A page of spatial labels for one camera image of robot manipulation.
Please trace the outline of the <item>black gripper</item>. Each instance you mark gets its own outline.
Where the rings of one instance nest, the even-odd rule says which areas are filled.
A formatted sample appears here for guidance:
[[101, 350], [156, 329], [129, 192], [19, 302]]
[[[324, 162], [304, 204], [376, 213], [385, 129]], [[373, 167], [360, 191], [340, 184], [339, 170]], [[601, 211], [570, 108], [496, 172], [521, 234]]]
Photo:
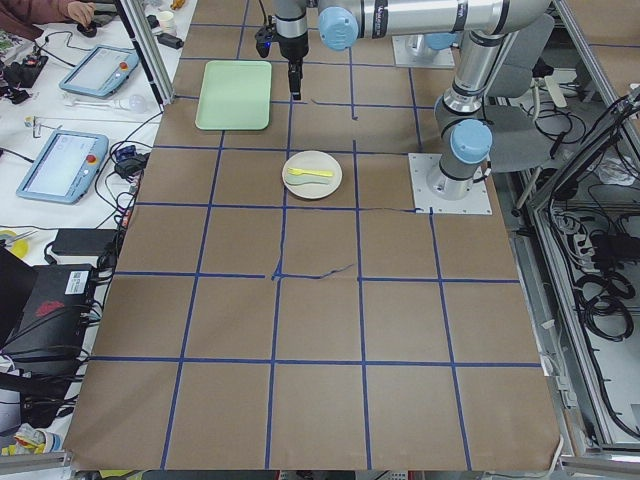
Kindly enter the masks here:
[[303, 79], [303, 59], [307, 55], [307, 34], [294, 38], [277, 35], [281, 55], [288, 62], [288, 83], [291, 98], [302, 99], [301, 86]]

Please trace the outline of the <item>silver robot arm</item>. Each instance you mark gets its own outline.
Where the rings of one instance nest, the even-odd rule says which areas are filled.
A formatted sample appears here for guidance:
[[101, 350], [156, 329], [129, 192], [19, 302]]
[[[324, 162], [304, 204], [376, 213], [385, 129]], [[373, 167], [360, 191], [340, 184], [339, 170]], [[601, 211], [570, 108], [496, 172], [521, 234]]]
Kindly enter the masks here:
[[506, 38], [537, 21], [545, 1], [277, 1], [263, 16], [256, 49], [267, 57], [278, 44], [288, 62], [289, 91], [301, 97], [303, 61], [309, 51], [307, 11], [318, 12], [323, 44], [334, 51], [359, 39], [394, 41], [399, 66], [436, 68], [454, 43], [460, 57], [451, 64], [451, 86], [437, 100], [435, 116], [444, 151], [426, 176], [429, 189], [446, 200], [460, 200], [477, 182], [487, 161], [492, 133], [479, 117], [485, 93], [507, 50]]

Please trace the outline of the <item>person hand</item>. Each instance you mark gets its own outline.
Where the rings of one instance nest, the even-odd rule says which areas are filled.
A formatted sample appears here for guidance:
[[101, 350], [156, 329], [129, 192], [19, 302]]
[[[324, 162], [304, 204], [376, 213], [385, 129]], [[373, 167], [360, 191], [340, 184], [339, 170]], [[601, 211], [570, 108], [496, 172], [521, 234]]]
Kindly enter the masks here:
[[83, 27], [88, 27], [93, 21], [95, 12], [93, 2], [70, 1], [66, 9], [66, 16]]

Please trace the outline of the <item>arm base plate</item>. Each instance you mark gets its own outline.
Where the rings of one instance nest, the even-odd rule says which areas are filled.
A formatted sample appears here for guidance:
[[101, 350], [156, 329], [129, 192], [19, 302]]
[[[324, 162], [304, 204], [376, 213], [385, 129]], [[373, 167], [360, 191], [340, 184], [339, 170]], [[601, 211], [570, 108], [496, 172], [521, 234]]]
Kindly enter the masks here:
[[408, 155], [414, 210], [423, 214], [491, 215], [481, 168], [471, 179], [453, 180], [441, 171], [440, 158], [440, 154]]
[[453, 69], [453, 33], [430, 33], [394, 36], [395, 65], [408, 68]]

